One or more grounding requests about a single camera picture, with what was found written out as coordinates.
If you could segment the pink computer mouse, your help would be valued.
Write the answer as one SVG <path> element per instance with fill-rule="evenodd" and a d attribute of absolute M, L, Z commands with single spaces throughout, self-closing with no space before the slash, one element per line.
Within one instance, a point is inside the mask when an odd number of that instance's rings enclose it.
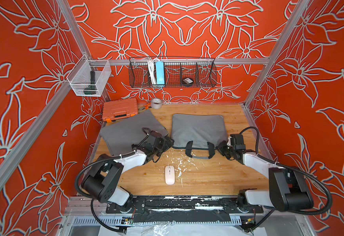
<path fill-rule="evenodd" d="M 172 165 L 165 167 L 165 183 L 173 185 L 175 183 L 175 169 Z"/>

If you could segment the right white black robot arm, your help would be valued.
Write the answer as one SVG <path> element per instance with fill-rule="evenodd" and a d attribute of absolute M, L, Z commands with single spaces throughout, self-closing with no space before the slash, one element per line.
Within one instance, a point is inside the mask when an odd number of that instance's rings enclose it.
<path fill-rule="evenodd" d="M 256 131 L 256 150 L 246 149 L 242 131 L 230 135 L 227 141 L 222 141 L 216 147 L 227 160 L 236 160 L 268 179 L 268 190 L 247 189 L 239 192 L 238 207 L 263 206 L 270 210 L 261 220 L 253 219 L 250 225 L 243 223 L 242 230 L 246 233 L 254 232 L 275 211 L 300 215 L 320 215 L 328 212 L 333 205 L 329 189 L 310 173 L 262 156 L 258 151 L 260 131 L 256 127 L 252 129 Z M 325 194 L 326 203 L 320 209 L 314 209 L 314 200 L 307 180 L 316 183 Z"/>

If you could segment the grey laptop bag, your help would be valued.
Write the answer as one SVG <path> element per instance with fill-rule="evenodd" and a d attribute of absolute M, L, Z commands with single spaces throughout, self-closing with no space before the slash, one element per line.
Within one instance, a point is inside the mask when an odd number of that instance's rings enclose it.
<path fill-rule="evenodd" d="M 169 134 L 151 111 L 147 110 L 105 126 L 100 130 L 100 135 L 105 141 L 109 153 L 117 156 L 131 152 L 133 150 L 132 145 L 140 143 L 146 137 L 146 134 L 142 131 L 143 128 L 149 128 L 161 133 L 163 136 Z"/>
<path fill-rule="evenodd" d="M 228 134 L 221 115 L 174 114 L 171 139 L 172 147 L 185 150 L 189 158 L 211 159 Z"/>

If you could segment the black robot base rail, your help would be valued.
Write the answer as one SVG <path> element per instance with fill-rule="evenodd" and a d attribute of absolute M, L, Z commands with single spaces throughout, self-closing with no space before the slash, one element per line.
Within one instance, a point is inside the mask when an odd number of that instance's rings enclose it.
<path fill-rule="evenodd" d="M 129 214 L 133 223 L 203 223 L 240 225 L 243 218 L 264 213 L 258 205 L 241 204 L 237 196 L 134 196 L 129 211 L 108 204 L 106 213 Z"/>

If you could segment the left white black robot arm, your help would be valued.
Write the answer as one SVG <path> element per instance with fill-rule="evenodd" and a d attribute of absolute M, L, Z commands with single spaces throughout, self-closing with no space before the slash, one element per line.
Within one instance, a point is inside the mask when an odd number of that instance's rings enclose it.
<path fill-rule="evenodd" d="M 160 158 L 174 145 L 172 138 L 155 130 L 144 127 L 142 132 L 144 137 L 138 143 L 132 144 L 130 152 L 118 155 L 100 155 L 95 162 L 84 167 L 74 181 L 74 187 L 78 194 L 91 200 L 90 209 L 95 220 L 102 227 L 118 234 L 125 235 L 127 227 L 113 228 L 104 223 L 95 213 L 94 202 L 114 203 L 122 207 L 124 211 L 131 210 L 134 196 L 118 186 L 121 175 L 150 161 L 158 162 L 158 160 L 154 160 L 154 157 Z"/>

